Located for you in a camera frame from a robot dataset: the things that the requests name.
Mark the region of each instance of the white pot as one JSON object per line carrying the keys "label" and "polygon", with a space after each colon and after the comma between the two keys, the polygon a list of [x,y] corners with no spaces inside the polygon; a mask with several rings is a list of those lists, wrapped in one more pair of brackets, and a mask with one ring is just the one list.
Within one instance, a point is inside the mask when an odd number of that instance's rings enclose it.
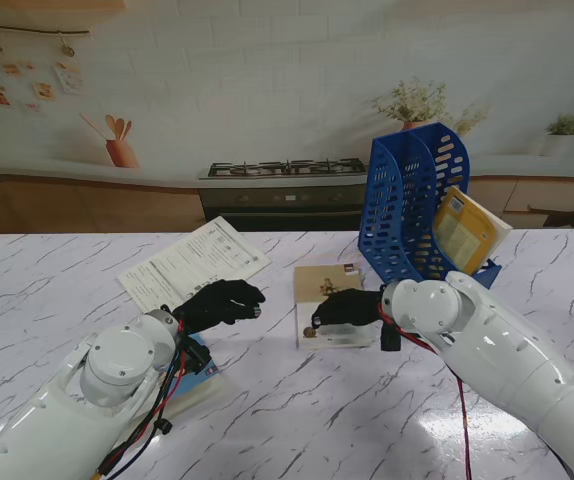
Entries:
{"label": "white pot", "polygon": [[543,157],[562,157],[572,138],[573,135],[547,135],[540,155]]}

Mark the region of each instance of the book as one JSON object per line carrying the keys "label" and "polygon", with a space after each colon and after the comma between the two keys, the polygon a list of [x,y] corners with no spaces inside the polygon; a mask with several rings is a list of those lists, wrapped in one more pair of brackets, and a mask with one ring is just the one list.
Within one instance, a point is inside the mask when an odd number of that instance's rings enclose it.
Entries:
{"label": "book", "polygon": [[456,187],[447,190],[434,218],[434,235],[452,263],[476,273],[512,227]]}
{"label": "book", "polygon": [[374,341],[370,327],[351,324],[323,325],[313,335],[311,316],[318,306],[333,293],[349,288],[361,289],[360,272],[353,263],[295,268],[294,297],[299,348],[366,347]]}

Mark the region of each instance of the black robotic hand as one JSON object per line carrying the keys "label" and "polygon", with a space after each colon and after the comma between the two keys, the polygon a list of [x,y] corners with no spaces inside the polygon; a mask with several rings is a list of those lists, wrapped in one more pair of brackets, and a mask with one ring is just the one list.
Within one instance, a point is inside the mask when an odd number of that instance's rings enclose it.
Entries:
{"label": "black robotic hand", "polygon": [[[332,293],[311,316],[312,330],[303,333],[305,336],[313,336],[315,330],[322,325],[342,323],[350,323],[357,327],[369,325],[381,319],[378,311],[381,298],[380,291],[370,292],[355,288]],[[380,333],[380,348],[386,352],[400,350],[400,335],[393,325],[385,322]]]}
{"label": "black robotic hand", "polygon": [[339,325],[351,323],[361,327],[380,320],[378,304],[382,297],[380,292],[368,292],[350,288],[332,293],[321,303],[311,316],[311,325]]}
{"label": "black robotic hand", "polygon": [[218,280],[203,287],[196,295],[174,309],[172,315],[183,320],[187,334],[202,332],[220,322],[233,325],[236,320],[256,318],[265,296],[244,280]]}

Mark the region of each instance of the white plastic casing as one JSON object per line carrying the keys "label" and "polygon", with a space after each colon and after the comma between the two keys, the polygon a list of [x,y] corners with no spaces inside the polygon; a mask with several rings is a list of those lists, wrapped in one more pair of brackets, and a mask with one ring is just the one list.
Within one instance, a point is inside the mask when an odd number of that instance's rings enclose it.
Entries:
{"label": "white plastic casing", "polygon": [[92,343],[81,342],[1,431],[0,480],[89,480],[156,387],[158,372],[150,369],[114,417],[78,404],[66,387]]}
{"label": "white plastic casing", "polygon": [[154,345],[130,327],[103,330],[89,351],[80,388],[91,403],[112,407],[124,402],[154,360]]}
{"label": "white plastic casing", "polygon": [[574,472],[574,369],[544,332],[460,272],[450,272],[446,282],[405,280],[387,288],[383,308],[404,330],[420,334],[474,391],[536,432]]}
{"label": "white plastic casing", "polygon": [[[152,367],[171,361],[177,328],[171,315],[155,310],[129,329],[110,327],[81,342],[0,432],[0,480],[89,480],[158,385]],[[114,416],[67,394],[81,368],[87,399],[120,404]]]}

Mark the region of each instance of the gas stove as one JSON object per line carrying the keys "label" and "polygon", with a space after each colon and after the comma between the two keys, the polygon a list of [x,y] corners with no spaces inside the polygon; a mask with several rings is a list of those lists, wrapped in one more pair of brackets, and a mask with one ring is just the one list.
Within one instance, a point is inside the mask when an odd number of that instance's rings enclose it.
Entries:
{"label": "gas stove", "polygon": [[357,158],[340,160],[292,160],[257,164],[212,163],[206,178],[324,177],[364,175],[365,165]]}

